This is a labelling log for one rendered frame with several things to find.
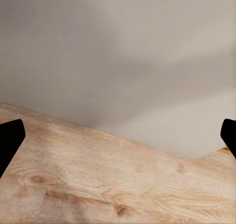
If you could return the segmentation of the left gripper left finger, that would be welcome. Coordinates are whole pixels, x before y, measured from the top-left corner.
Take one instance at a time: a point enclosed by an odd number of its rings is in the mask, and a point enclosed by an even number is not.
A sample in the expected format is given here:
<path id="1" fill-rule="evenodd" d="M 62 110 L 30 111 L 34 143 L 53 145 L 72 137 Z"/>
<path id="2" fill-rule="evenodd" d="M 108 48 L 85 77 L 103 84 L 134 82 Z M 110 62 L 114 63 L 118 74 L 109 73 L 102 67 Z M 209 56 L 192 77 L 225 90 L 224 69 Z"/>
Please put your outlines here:
<path id="1" fill-rule="evenodd" d="M 0 177 L 26 137 L 21 119 L 0 124 Z"/>

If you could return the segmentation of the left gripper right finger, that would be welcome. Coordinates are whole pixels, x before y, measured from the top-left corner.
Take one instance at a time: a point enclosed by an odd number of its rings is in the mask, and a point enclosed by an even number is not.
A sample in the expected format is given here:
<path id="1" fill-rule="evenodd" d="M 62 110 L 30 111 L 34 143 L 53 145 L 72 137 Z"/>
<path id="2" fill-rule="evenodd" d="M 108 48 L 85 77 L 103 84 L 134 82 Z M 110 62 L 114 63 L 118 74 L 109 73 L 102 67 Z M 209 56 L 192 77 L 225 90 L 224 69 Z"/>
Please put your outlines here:
<path id="1" fill-rule="evenodd" d="M 220 136 L 236 158 L 236 121 L 224 119 Z"/>

